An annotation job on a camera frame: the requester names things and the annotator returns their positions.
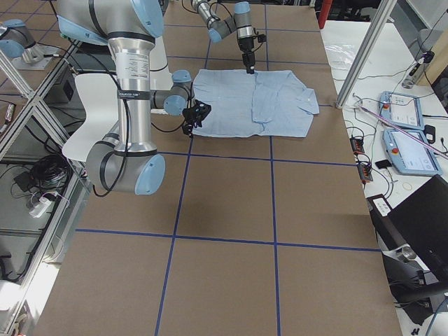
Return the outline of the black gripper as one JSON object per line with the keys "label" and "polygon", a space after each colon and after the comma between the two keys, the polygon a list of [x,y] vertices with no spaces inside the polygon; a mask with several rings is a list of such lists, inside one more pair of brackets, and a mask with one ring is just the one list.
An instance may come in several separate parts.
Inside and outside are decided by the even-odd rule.
{"label": "black gripper", "polygon": [[238,46],[241,51],[242,61],[248,74],[255,73],[254,38],[252,36],[239,37]]}
{"label": "black gripper", "polygon": [[193,128],[202,127],[202,121],[207,117],[207,105],[196,104],[183,110],[184,125],[182,130],[188,137],[193,137]]}

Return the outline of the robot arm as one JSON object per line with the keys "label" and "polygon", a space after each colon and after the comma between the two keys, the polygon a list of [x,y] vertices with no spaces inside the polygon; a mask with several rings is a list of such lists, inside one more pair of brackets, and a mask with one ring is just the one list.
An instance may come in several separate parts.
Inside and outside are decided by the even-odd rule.
{"label": "robot arm", "polygon": [[136,195],[155,193],[165,175],[165,159],[151,140],[151,109],[160,102],[183,116],[180,129],[191,135],[211,107],[194,99],[187,71],[173,75],[170,90],[151,92],[150,52],[164,31],[159,1],[58,1],[63,35],[107,46],[115,62],[118,121],[87,155],[87,175],[94,188]]}
{"label": "robot arm", "polygon": [[222,41],[234,32],[237,34],[237,44],[246,72],[254,74],[256,65],[254,41],[257,39],[257,34],[251,22],[249,2],[237,2],[234,13],[225,19],[217,16],[209,1],[191,1],[191,6],[205,22],[209,38],[213,43]]}

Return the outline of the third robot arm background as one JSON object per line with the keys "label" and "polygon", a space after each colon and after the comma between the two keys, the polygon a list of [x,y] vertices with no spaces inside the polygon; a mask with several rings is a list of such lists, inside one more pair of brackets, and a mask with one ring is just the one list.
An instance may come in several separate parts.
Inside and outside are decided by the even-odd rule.
{"label": "third robot arm background", "polygon": [[1,22],[1,52],[19,70],[45,70],[53,58],[61,56],[60,48],[38,43],[19,19]]}

